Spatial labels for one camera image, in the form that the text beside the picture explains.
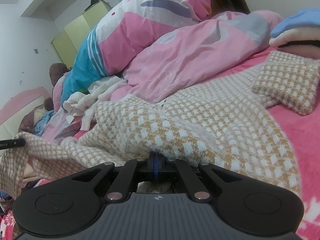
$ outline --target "cabinet door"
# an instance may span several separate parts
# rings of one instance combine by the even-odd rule
[[[87,10],[83,16],[89,27],[93,29],[98,22],[110,11],[111,7],[104,1],[100,1],[95,6]]]
[[[77,50],[65,30],[63,30],[52,42],[59,56],[68,68],[73,67],[77,56]]]
[[[91,28],[87,24],[83,15],[69,23],[64,30],[78,51],[84,39],[88,36]]]

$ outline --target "pink headboard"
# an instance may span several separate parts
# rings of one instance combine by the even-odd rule
[[[0,125],[17,113],[20,109],[24,108],[26,105],[40,96],[43,96],[44,98],[51,97],[49,92],[44,87],[38,87],[23,91],[11,98],[0,110]]]

